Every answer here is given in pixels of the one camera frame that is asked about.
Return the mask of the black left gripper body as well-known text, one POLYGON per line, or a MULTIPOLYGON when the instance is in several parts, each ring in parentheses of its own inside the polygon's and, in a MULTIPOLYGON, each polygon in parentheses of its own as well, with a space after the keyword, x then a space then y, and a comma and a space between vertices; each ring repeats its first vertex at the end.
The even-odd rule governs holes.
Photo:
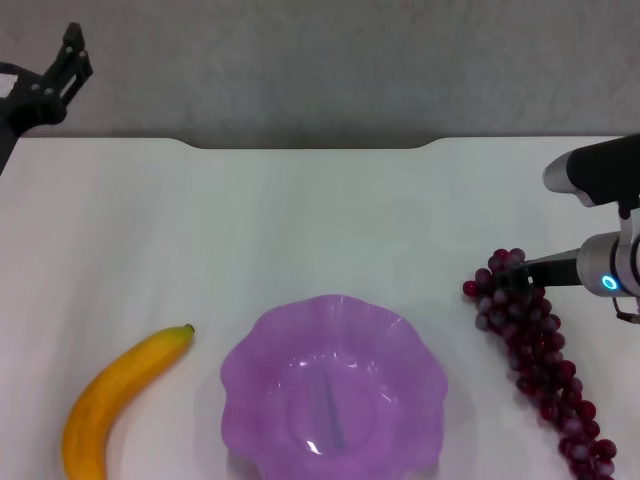
POLYGON ((11 91, 0 95, 0 175, 20 137, 41 125, 55 125, 66 116, 58 96, 56 80, 51 80, 53 63, 39 75, 14 64, 0 62, 0 76, 15 80, 11 91))

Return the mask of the purple wavy plastic plate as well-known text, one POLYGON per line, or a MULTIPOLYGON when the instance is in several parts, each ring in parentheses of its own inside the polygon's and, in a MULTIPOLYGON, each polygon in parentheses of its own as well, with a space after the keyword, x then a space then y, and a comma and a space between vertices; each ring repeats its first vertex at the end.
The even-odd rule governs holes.
POLYGON ((262 480, 405 480, 439 460, 447 376, 386 308, 338 294, 276 307, 220 377, 222 439, 262 480))

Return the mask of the yellow banana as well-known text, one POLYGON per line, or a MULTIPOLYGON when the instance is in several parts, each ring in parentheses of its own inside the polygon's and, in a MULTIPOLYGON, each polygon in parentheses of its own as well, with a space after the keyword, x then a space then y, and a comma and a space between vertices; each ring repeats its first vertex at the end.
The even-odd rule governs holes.
POLYGON ((160 330, 116 358, 87 385, 63 430, 67 480, 107 480, 106 450, 113 425, 138 394, 189 350, 194 335, 190 324, 160 330))

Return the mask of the dark red grape bunch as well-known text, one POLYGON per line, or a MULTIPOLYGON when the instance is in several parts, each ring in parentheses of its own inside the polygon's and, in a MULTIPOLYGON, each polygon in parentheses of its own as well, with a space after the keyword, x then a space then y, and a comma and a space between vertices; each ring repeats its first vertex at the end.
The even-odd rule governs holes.
POLYGON ((566 338, 545 289, 517 293, 498 285, 498 274, 525 259, 519 248, 497 249, 487 266, 463 283, 463 296, 477 310, 475 326, 502 340, 516 388, 555 427, 559 453, 574 479, 614 480, 617 446, 600 436, 596 406, 583 397, 577 367, 563 354, 566 338))

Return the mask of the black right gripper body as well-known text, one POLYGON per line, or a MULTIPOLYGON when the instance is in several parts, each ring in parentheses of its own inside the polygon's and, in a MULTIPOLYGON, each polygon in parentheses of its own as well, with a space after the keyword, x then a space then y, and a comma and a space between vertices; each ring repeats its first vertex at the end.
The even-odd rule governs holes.
POLYGON ((577 251, 565 251, 528 263, 528 277, 536 288, 578 286, 577 251))

